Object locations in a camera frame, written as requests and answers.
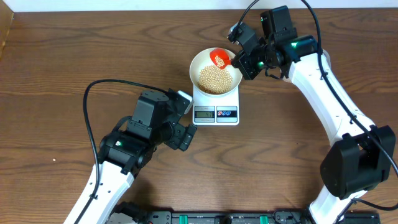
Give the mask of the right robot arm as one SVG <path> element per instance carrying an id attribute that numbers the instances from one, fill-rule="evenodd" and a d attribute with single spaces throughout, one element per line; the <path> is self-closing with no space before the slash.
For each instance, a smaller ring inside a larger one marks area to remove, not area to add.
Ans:
<path id="1" fill-rule="evenodd" d="M 261 14 L 263 36 L 243 21 L 228 33 L 241 50 L 231 64 L 247 80 L 261 72 L 280 70 L 280 79 L 295 85 L 321 121 L 330 150 L 321 163 L 323 187 L 309 205 L 310 223 L 369 223 L 349 217 L 350 206 L 397 170 L 396 135 L 388 126 L 376 126 L 352 101 L 330 67 L 322 37 L 298 35 L 286 6 Z"/>

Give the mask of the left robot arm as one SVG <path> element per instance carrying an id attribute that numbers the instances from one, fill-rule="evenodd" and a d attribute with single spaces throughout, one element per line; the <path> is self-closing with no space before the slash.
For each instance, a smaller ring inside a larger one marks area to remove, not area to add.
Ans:
<path id="1" fill-rule="evenodd" d="M 101 140 L 99 164 L 93 166 L 66 223 L 106 223 L 116 203 L 159 145 L 186 151 L 197 127 L 183 126 L 179 121 L 192 104 L 193 98 L 181 90 L 143 91 L 133 115 L 121 118 Z"/>

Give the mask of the red plastic measuring scoop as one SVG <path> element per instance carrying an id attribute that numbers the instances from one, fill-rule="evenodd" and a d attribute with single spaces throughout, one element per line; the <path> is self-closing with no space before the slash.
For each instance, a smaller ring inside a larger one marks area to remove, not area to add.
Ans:
<path id="1" fill-rule="evenodd" d="M 227 52 L 221 48 L 215 48 L 210 52 L 210 59 L 216 67 L 225 69 L 228 65 L 231 65 L 231 59 Z"/>

